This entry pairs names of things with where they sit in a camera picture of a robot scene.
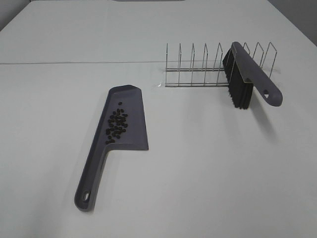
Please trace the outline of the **grey plastic dustpan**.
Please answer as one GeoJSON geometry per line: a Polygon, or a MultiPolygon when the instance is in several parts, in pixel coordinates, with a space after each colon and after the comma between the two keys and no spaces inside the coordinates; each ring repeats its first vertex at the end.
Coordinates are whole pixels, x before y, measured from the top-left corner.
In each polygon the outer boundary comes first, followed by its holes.
{"type": "Polygon", "coordinates": [[[133,85],[111,88],[76,189],[75,206],[83,212],[93,210],[110,151],[148,149],[141,89],[133,85]]]}

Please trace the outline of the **pile of coffee beans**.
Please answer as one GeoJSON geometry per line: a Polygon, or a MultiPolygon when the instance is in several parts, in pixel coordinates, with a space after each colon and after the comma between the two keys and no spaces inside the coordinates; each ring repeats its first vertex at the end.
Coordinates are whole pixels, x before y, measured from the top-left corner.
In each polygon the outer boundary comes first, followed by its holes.
{"type": "Polygon", "coordinates": [[[124,106],[124,102],[119,101],[106,119],[105,145],[119,142],[127,132],[129,114],[124,106]]]}

